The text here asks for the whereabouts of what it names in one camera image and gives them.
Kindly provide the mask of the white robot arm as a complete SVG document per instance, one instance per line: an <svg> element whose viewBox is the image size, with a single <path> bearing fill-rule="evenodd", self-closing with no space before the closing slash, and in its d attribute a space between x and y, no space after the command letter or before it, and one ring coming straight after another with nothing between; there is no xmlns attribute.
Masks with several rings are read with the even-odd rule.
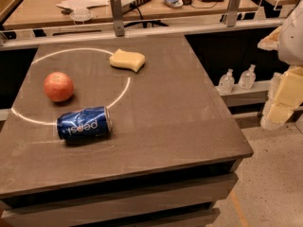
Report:
<svg viewBox="0 0 303 227"><path fill-rule="evenodd" d="M260 120L265 130L277 130L303 103L303 1L258 48L276 50L278 59L290 65L283 74L274 73Z"/></svg>

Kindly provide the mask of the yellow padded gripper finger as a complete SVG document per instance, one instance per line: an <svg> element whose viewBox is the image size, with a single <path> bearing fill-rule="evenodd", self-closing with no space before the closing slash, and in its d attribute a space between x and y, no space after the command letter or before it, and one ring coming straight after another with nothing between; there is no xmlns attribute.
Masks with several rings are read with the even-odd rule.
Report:
<svg viewBox="0 0 303 227"><path fill-rule="evenodd" d="M302 103L303 68L291 66L283 74L274 73L260 125L269 131L279 129Z"/></svg>
<svg viewBox="0 0 303 227"><path fill-rule="evenodd" d="M264 37L258 42L258 48L266 51L277 50L278 38L281 27L277 27L268 36Z"/></svg>

